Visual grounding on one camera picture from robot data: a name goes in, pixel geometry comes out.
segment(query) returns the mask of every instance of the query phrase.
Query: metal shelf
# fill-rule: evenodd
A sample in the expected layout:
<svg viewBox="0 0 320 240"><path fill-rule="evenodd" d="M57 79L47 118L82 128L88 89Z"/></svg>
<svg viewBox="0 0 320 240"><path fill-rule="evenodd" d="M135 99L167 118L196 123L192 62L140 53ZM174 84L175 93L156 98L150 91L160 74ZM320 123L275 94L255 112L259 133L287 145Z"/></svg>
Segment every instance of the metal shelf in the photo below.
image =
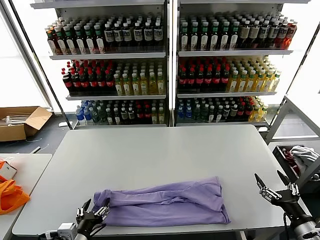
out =
<svg viewBox="0 0 320 240"><path fill-rule="evenodd" d="M139 99L165 99L166 95L135 95L135 96L70 96L65 99L73 100L139 100Z"/></svg>
<svg viewBox="0 0 320 240"><path fill-rule="evenodd" d="M164 0L64 0L31 3L34 9L66 9L103 6L163 5Z"/></svg>
<svg viewBox="0 0 320 240"><path fill-rule="evenodd" d="M307 4L310 0L180 0L181 4Z"/></svg>
<svg viewBox="0 0 320 240"><path fill-rule="evenodd" d="M106 54L53 55L52 60L84 60L84 59L156 59L164 58L165 52L131 52Z"/></svg>
<svg viewBox="0 0 320 240"><path fill-rule="evenodd" d="M179 99L188 98L220 98L220 97L245 97L245 96L266 96L275 95L276 92L247 91L247 92L213 92L213 93L178 93Z"/></svg>
<svg viewBox="0 0 320 240"><path fill-rule="evenodd" d="M177 123L177 127L192 127L192 126L210 126L210 125L253 125L255 127L269 128L266 121L235 121L235 122L197 122L197 123Z"/></svg>
<svg viewBox="0 0 320 240"><path fill-rule="evenodd" d="M293 50L179 51L179 57L289 55Z"/></svg>

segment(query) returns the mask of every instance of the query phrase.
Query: floor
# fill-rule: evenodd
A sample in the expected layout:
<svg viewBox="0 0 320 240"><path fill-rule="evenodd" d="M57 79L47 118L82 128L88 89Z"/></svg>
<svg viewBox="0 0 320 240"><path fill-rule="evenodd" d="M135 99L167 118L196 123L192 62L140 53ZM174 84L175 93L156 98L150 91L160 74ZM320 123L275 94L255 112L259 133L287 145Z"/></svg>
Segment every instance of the floor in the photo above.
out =
<svg viewBox="0 0 320 240"><path fill-rule="evenodd" d="M70 121L73 124L76 122L74 115L68 115ZM37 147L41 147L39 153L49 153L54 154L57 150L60 142L64 138L65 134L69 131L68 127L59 127L58 124L64 122L64 118L61 115L51 117L50 120L44 125L43 129L39 131L35 136L28 137L27 140L15 141L15 142L0 142L0 153L30 153ZM312 130L294 113L289 113L284 121L282 122L279 130L275 134L276 137L287 137L287 136L302 136L302 135L314 135ZM269 145L272 151L276 145L294 145L301 144L301 142L273 142ZM320 141L304 141L305 146L314 148L314 150L320 153ZM304 199L305 204L308 206L309 210L313 215L320 216L320 211L318 210L319 200L314 199L314 197L307 197ZM123 240L124 237L109 237L108 239ZM140 240L162 240L162 239L194 239L194 234L184 234L184 235L163 235L163 236L139 236L131 237L131 239ZM215 234L197 234L197 239L202 240L222 240L222 239L236 239L233 232L222 232ZM13 236L11 240L35 240L32 237L17 237ZM277 240L284 240L285 236L281 234L276 238Z"/></svg>

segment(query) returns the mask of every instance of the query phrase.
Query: white table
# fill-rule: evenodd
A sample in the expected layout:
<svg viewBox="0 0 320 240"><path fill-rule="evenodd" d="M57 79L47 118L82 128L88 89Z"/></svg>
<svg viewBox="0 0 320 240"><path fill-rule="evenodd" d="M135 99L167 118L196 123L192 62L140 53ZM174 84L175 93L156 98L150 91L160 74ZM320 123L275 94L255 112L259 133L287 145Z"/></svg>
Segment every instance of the white table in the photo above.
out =
<svg viewBox="0 0 320 240"><path fill-rule="evenodd" d="M16 181L15 184L21 186L23 191L28 195L32 193L51 157L51 154L0 153L1 159L10 159L10 164L18 170L13 179ZM30 197L30 201L32 201L34 196L31 195ZM8 214L0 215L0 239L9 239L11 229L22 208L23 206Z"/></svg>
<svg viewBox="0 0 320 240"><path fill-rule="evenodd" d="M280 165L253 125L69 131L12 232L34 236L63 222L75 222L76 209L96 191L133 190L212 176L220 179L232 223L106 227L98 235L277 228L284 224L283 211L259 195L254 177L258 173L268 187L285 189L276 170L281 170Z"/></svg>

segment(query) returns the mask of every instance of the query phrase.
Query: purple cloth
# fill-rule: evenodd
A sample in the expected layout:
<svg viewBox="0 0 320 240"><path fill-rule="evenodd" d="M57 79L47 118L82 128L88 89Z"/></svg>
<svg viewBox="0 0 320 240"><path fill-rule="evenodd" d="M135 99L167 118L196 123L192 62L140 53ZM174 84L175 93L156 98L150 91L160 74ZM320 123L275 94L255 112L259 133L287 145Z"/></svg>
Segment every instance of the purple cloth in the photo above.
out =
<svg viewBox="0 0 320 240"><path fill-rule="evenodd" d="M106 189L94 194L94 211L110 198L109 226L168 227L228 224L218 177L138 190Z"/></svg>

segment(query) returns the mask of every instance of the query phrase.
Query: beverage display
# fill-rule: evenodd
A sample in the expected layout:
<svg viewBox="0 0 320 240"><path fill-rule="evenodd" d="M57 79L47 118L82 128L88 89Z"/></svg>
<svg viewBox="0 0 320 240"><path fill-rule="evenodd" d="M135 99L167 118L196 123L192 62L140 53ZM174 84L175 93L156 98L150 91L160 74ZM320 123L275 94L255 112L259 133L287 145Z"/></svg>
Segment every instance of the beverage display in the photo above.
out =
<svg viewBox="0 0 320 240"><path fill-rule="evenodd" d="M267 56L194 57L179 61L180 94L275 92L280 81L281 71Z"/></svg>
<svg viewBox="0 0 320 240"><path fill-rule="evenodd" d="M161 51L166 30L161 19L161 13L101 19L59 18L45 31L53 55Z"/></svg>
<svg viewBox="0 0 320 240"><path fill-rule="evenodd" d="M268 107L257 96L180 98L175 111L178 124L263 122Z"/></svg>
<svg viewBox="0 0 320 240"><path fill-rule="evenodd" d="M61 73L70 96L141 96L166 94L163 70L162 61L74 60Z"/></svg>
<svg viewBox="0 0 320 240"><path fill-rule="evenodd" d="M297 22L281 12L217 12L180 16L181 51L288 49Z"/></svg>
<svg viewBox="0 0 320 240"><path fill-rule="evenodd" d="M80 126L167 124L165 100L86 100L77 106Z"/></svg>

